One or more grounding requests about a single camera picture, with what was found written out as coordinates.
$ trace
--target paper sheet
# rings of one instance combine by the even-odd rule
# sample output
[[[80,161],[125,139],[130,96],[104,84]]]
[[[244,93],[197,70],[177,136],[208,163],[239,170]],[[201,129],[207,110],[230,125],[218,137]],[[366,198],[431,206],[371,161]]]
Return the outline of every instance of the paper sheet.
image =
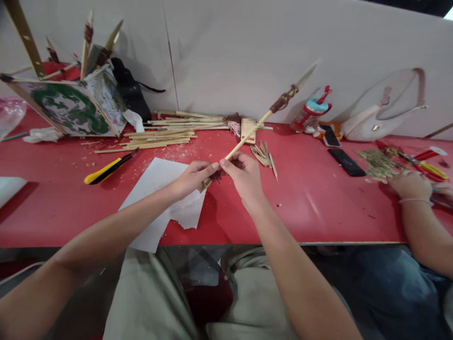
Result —
[[[149,167],[138,180],[120,210],[140,201],[147,195],[161,189],[178,178],[188,167],[174,161],[154,158]],[[160,238],[170,220],[176,220],[184,228],[197,228],[203,207],[206,190],[201,194],[198,190],[192,192],[185,199],[176,202],[165,210],[161,216],[154,220],[129,246],[135,249],[155,253]]]

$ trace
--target yellow scissors handle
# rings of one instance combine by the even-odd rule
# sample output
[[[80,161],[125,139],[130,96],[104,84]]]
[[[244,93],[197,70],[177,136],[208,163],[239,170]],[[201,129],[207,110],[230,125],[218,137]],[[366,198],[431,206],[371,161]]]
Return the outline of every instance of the yellow scissors handle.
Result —
[[[448,176],[447,174],[445,174],[445,172],[443,172],[442,170],[440,170],[439,168],[435,167],[434,165],[431,165],[431,164],[427,164],[427,163],[424,163],[424,162],[421,162],[420,165],[422,167],[424,167],[426,170],[428,170],[429,172],[443,178],[443,179],[448,179]]]

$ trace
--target green dragon painting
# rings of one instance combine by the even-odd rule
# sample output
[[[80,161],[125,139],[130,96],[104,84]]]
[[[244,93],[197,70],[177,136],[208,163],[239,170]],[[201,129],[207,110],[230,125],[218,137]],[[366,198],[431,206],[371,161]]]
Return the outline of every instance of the green dragon painting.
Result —
[[[82,135],[103,135],[110,131],[96,106],[76,88],[64,84],[39,84],[30,95],[55,122]]]

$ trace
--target hand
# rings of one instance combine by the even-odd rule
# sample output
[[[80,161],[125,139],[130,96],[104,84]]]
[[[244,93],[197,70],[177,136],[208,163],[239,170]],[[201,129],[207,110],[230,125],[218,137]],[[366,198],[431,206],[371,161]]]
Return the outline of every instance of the hand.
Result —
[[[266,201],[261,186],[260,166],[256,160],[242,152],[237,152],[231,157],[231,161],[220,160],[220,165],[233,179],[242,203],[249,212],[263,200]]]
[[[440,201],[447,203],[451,208],[453,208],[453,187],[450,183],[447,182],[433,182],[432,187],[438,191],[434,193],[436,198]]]
[[[169,184],[169,188],[178,200],[195,191],[200,184],[218,169],[218,163],[208,161],[193,161],[187,169],[175,181]]]
[[[391,178],[389,184],[401,199],[417,198],[429,201],[433,192],[429,179],[416,171],[404,170]]]

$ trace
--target plastic bag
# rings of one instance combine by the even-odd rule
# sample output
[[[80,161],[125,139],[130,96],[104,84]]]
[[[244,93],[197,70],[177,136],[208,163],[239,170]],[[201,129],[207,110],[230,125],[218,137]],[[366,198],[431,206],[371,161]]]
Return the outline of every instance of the plastic bag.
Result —
[[[27,111],[27,103],[17,97],[0,99],[0,142],[19,125]]]

